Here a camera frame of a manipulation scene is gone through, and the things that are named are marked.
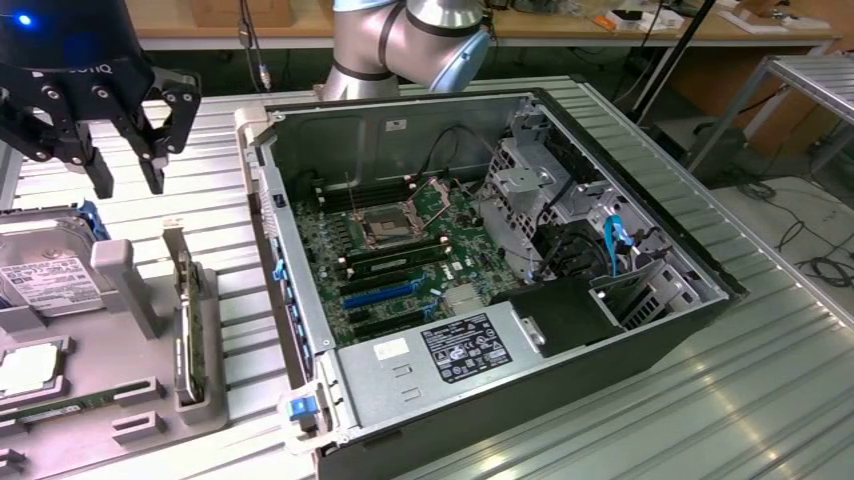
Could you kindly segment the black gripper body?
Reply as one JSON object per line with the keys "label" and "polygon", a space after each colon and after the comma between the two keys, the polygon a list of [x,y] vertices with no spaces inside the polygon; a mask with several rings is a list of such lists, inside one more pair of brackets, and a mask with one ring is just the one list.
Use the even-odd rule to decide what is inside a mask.
{"label": "black gripper body", "polygon": [[132,113],[153,81],[122,1],[1,3],[1,88],[13,105],[47,110],[43,88],[51,86],[74,120],[102,120],[93,88],[106,87]]}

